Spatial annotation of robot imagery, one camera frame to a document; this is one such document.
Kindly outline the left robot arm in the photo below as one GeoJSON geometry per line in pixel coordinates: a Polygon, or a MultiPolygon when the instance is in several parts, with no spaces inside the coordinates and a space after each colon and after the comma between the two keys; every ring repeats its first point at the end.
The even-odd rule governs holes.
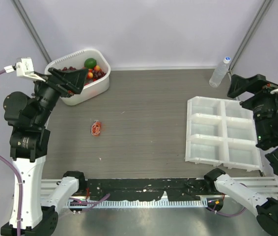
{"type": "Polygon", "coordinates": [[[83,195],[87,183],[82,172],[68,171],[52,194],[46,200],[40,199],[50,137],[46,124],[61,97],[82,92],[88,71],[51,67],[44,75],[20,65],[8,66],[5,70],[32,79],[34,93],[27,96],[13,92],[3,102],[4,119],[12,127],[9,143],[16,185],[11,218],[0,233],[3,236],[49,236],[56,229],[62,207],[73,194],[83,195]]]}

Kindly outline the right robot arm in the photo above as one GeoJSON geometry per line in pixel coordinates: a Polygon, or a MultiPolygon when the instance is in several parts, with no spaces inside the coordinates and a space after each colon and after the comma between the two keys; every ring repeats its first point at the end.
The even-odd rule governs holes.
{"type": "MultiPolygon", "coordinates": [[[[264,75],[250,78],[232,75],[227,93],[235,98],[244,92],[253,96],[240,102],[240,106],[253,112],[257,136],[256,147],[263,151],[273,149],[265,155],[278,183],[278,84],[270,82],[264,75]]],[[[278,200],[265,197],[235,181],[219,168],[204,176],[204,190],[209,194],[226,194],[249,210],[264,231],[278,236],[278,200]]]]}

